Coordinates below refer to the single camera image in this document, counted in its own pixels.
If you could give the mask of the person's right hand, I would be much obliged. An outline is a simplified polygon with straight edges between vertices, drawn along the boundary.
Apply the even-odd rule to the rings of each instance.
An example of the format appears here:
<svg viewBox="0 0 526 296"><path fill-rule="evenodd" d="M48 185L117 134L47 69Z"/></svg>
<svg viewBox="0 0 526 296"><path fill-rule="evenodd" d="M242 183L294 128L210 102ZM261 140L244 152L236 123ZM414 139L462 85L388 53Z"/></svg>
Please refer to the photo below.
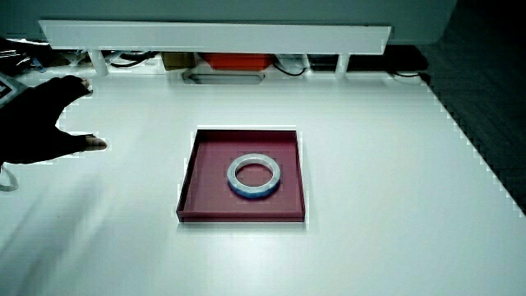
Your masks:
<svg viewBox="0 0 526 296"><path fill-rule="evenodd" d="M1 107L1 162L33 164L106 149L108 144L93 134L74 136L56 127L69 104L91 93L89 85L78 76L54 77Z"/></svg>

